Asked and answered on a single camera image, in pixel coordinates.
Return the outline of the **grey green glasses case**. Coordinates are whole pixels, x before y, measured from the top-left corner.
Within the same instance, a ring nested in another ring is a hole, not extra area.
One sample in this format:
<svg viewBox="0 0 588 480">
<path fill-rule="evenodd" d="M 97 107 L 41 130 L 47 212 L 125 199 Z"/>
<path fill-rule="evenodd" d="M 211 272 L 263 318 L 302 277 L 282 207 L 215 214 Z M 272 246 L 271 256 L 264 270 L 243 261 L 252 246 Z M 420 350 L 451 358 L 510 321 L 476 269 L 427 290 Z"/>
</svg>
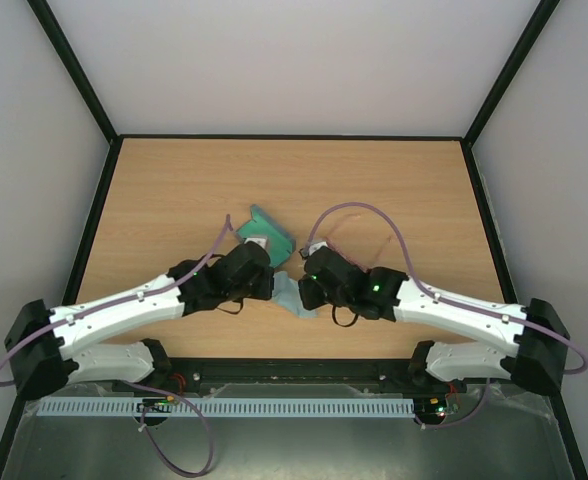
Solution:
<svg viewBox="0 0 588 480">
<path fill-rule="evenodd" d="M 235 230 L 236 237 L 241 243 L 250 238 L 265 239 L 270 266 L 281 267 L 296 250 L 294 236 L 257 204 L 249 210 L 250 219 Z"/>
</svg>

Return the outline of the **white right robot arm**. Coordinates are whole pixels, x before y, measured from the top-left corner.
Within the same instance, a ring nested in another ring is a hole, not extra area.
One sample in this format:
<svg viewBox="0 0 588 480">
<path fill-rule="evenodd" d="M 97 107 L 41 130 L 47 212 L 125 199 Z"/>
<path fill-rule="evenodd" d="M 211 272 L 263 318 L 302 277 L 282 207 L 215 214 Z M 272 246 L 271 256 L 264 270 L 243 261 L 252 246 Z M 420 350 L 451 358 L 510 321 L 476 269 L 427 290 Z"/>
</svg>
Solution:
<svg viewBox="0 0 588 480">
<path fill-rule="evenodd" d="M 417 389 L 429 392 L 442 382 L 490 378 L 538 395 L 559 393 L 570 336 L 550 303 L 484 302 L 420 284 L 402 271 L 365 270 L 324 242 L 302 257 L 298 288 L 308 310 L 347 308 L 355 319 L 422 324 L 465 337 L 461 344 L 417 344 L 410 367 Z"/>
</svg>

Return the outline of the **light blue cleaning cloth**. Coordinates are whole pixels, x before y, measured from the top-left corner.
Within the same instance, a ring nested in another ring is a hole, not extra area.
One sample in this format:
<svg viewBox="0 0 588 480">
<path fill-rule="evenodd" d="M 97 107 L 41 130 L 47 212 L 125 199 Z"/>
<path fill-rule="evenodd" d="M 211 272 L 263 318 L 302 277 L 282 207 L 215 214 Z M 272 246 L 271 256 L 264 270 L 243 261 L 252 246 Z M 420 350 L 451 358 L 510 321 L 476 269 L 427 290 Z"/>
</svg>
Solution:
<svg viewBox="0 0 588 480">
<path fill-rule="evenodd" d="M 317 317 L 315 310 L 307 310 L 300 298 L 298 282 L 287 272 L 278 271 L 274 274 L 272 301 L 299 318 L 311 319 Z"/>
</svg>

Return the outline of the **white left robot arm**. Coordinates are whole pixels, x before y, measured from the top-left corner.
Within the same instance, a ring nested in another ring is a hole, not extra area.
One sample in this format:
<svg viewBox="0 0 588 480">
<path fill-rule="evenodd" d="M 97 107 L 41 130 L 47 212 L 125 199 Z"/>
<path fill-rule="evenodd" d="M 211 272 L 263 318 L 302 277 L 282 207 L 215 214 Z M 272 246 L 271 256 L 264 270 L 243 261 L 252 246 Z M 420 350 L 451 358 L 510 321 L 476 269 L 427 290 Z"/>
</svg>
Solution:
<svg viewBox="0 0 588 480">
<path fill-rule="evenodd" d="M 212 259 L 185 260 L 143 285 L 93 302 L 52 309 L 41 300 L 26 304 L 5 338 L 17 396 L 38 400 L 85 382 L 161 387 L 172 365 L 159 341 L 116 345 L 111 338 L 226 302 L 272 296 L 274 269 L 264 241 L 247 240 Z"/>
</svg>

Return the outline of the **pink transparent sunglasses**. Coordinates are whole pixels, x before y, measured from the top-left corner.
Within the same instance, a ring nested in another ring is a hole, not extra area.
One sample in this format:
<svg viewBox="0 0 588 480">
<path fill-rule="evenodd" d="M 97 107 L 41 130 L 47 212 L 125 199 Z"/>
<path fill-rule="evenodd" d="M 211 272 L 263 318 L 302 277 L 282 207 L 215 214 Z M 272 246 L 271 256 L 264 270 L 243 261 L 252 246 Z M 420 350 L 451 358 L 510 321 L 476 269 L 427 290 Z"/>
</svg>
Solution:
<svg viewBox="0 0 588 480">
<path fill-rule="evenodd" d="M 358 213 L 347 213 L 336 219 L 323 233 L 328 246 L 361 270 L 378 264 L 392 241 L 391 235 L 371 231 Z"/>
</svg>

